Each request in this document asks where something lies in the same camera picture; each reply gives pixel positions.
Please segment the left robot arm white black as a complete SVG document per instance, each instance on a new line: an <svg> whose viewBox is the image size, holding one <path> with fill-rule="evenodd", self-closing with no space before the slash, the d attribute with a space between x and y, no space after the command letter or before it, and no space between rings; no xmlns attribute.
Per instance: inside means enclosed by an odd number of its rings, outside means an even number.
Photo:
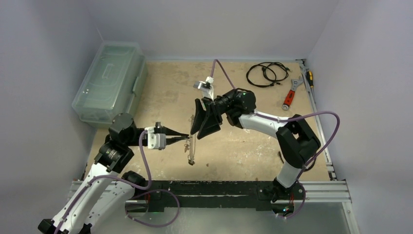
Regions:
<svg viewBox="0 0 413 234"><path fill-rule="evenodd" d="M188 134L160 122L153 127L138 128L132 115L118 114L80 187L60 212L40 222L38 230L43 234L91 234L128 199L146 196L150 200L152 178L143 148L163 150L187 139ZM139 146L148 176L129 171L119 178L134 156L132 146Z"/></svg>

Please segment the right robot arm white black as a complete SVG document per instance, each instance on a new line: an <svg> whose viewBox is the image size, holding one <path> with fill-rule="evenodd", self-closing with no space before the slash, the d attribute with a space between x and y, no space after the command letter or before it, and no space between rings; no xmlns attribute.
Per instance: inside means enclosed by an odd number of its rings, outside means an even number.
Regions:
<svg viewBox="0 0 413 234"><path fill-rule="evenodd" d="M321 147L320 140L300 115L276 117L257 111L252 91L232 89L214 99L195 99L194 122L190 133L202 139L221 129L225 114L231 126L260 132L278 141L283 166L273 181L273 200L286 198L293 191L306 163Z"/></svg>

